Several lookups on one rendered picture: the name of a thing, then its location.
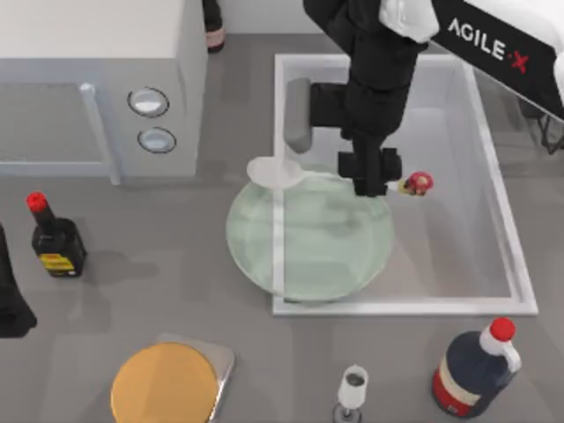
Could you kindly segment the small red and white figurine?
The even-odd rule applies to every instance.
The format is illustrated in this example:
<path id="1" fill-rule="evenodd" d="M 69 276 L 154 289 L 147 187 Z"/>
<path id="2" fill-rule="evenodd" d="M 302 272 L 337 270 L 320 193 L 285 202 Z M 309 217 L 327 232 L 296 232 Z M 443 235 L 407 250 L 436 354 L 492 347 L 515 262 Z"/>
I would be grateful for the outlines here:
<path id="1" fill-rule="evenodd" d="M 434 186 L 434 178 L 424 171 L 411 173 L 397 181 L 388 182 L 388 190 L 412 197 L 423 197 Z"/>

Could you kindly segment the translucent green round plate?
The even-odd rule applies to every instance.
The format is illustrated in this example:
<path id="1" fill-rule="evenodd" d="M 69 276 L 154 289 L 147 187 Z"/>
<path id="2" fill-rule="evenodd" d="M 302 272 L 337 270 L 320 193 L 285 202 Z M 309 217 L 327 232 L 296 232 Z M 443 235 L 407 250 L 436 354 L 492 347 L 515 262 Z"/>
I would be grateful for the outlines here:
<path id="1" fill-rule="evenodd" d="M 310 177 L 283 192 L 248 182 L 226 217 L 226 245 L 242 274 L 298 302 L 337 301 L 367 286 L 395 244 L 390 208 L 348 181 Z"/>

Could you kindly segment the white sink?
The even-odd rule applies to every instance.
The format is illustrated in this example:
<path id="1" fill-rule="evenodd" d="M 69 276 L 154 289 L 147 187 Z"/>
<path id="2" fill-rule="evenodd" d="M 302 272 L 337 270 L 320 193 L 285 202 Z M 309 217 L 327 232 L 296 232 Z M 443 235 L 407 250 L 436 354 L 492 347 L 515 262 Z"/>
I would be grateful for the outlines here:
<path id="1" fill-rule="evenodd" d="M 395 245 L 370 284 L 339 301 L 274 298 L 274 315 L 535 315 L 513 213 L 472 68 L 419 58 L 390 145 L 407 172 L 434 177 L 424 197 L 386 197 Z"/>

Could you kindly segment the clear stemmed glass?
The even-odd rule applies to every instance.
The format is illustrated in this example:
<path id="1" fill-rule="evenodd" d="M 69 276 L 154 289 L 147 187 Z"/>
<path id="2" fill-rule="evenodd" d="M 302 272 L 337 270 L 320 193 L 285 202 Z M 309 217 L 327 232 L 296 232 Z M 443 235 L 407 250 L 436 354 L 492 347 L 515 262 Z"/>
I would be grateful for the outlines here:
<path id="1" fill-rule="evenodd" d="M 333 423 L 362 423 L 361 407 L 366 402 L 367 385 L 365 368 L 352 365 L 344 371 L 333 408 Z"/>

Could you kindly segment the dark brown bottle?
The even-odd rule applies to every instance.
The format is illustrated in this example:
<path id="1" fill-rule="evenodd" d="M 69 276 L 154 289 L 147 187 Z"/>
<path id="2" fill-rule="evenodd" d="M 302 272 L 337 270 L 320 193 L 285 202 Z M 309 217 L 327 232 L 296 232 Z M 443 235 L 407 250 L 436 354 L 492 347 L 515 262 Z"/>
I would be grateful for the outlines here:
<path id="1" fill-rule="evenodd" d="M 206 46 L 209 54 L 218 53 L 226 41 L 219 0 L 202 0 Z"/>

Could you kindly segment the dark blue jug red cap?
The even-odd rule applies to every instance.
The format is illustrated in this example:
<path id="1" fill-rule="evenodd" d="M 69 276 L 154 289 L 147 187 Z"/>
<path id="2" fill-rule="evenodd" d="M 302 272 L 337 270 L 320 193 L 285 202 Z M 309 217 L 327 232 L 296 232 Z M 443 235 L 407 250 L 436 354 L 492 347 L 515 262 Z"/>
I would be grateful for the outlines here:
<path id="1" fill-rule="evenodd" d="M 522 369 L 515 334 L 511 319 L 497 317 L 483 330 L 454 337 L 432 377 L 432 396 L 439 408 L 459 419 L 483 414 Z"/>

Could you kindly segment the small round microwave knob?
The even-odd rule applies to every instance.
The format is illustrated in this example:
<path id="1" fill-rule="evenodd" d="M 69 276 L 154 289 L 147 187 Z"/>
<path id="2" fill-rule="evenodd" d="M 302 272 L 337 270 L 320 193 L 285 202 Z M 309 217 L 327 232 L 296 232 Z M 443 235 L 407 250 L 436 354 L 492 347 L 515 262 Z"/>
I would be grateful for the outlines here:
<path id="1" fill-rule="evenodd" d="M 153 127 L 137 134 L 137 143 L 147 152 L 167 154 L 176 147 L 176 137 L 165 128 Z"/>

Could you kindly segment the grey square plate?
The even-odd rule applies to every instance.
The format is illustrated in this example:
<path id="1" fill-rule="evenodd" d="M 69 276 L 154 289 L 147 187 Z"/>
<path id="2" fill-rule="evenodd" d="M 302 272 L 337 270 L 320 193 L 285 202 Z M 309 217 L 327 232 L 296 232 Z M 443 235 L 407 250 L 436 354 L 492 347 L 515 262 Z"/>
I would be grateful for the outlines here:
<path id="1" fill-rule="evenodd" d="M 236 364 L 236 354 L 234 351 L 223 345 L 217 345 L 200 339 L 189 338 L 180 334 L 169 332 L 161 332 L 152 340 L 152 345 L 161 343 L 176 343 L 192 347 L 203 354 L 203 356 L 211 364 L 216 375 L 218 393 L 215 397 L 211 415 L 206 423 L 219 423 L 221 407 Z"/>

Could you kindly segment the large round microwave knob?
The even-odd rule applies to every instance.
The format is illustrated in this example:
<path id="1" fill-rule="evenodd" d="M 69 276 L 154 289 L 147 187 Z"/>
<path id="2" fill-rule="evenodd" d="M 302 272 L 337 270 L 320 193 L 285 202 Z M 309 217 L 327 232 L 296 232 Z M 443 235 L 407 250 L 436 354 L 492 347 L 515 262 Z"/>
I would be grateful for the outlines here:
<path id="1" fill-rule="evenodd" d="M 131 91 L 127 103 L 135 114 L 146 118 L 162 116 L 170 106 L 168 97 L 161 90 L 148 86 Z"/>

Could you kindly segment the orange round coaster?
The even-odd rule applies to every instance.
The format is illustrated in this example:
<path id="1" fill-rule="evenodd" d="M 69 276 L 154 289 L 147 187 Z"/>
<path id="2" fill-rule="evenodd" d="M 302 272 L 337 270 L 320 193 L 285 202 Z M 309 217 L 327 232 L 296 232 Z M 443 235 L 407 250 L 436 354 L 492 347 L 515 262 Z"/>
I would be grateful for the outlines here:
<path id="1" fill-rule="evenodd" d="M 212 364 L 193 347 L 158 343 L 134 353 L 110 390 L 115 423 L 207 423 L 219 393 Z"/>

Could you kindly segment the pale microwave oven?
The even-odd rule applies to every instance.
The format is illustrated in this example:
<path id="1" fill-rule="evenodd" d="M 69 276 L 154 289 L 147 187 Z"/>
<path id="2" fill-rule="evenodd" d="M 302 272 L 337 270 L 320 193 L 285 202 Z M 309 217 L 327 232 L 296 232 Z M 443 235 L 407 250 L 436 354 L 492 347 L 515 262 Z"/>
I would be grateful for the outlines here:
<path id="1" fill-rule="evenodd" d="M 207 61 L 200 0 L 0 0 L 0 84 L 94 85 L 122 183 L 196 174 Z M 146 86 L 168 97 L 164 115 L 129 108 Z M 153 127 L 173 151 L 137 143 Z"/>

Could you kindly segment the black bottle with red cap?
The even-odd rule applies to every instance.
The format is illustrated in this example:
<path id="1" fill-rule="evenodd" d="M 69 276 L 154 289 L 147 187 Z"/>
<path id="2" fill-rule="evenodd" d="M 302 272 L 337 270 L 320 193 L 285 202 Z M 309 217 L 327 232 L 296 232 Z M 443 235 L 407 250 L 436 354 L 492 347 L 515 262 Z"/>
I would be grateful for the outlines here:
<path id="1" fill-rule="evenodd" d="M 33 191 L 26 205 L 35 220 L 32 247 L 52 278 L 78 278 L 85 267 L 87 252 L 80 232 L 71 219 L 57 217 L 47 197 Z"/>

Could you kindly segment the microwave oven glass door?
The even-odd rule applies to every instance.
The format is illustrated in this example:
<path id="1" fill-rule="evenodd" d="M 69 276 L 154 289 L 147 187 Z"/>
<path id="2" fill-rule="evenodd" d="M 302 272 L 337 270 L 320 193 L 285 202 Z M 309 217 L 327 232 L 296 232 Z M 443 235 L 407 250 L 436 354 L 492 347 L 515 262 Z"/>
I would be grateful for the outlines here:
<path id="1" fill-rule="evenodd" d="M 0 176 L 108 177 L 78 86 L 0 84 Z"/>

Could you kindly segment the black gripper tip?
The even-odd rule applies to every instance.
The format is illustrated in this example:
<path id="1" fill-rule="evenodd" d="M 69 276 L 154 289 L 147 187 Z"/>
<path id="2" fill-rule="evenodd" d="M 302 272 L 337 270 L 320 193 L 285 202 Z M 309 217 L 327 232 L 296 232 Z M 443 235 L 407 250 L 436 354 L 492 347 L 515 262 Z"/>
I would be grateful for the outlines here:
<path id="1" fill-rule="evenodd" d="M 36 325 L 37 318 L 14 277 L 4 227 L 0 224 L 0 339 L 24 338 Z"/>

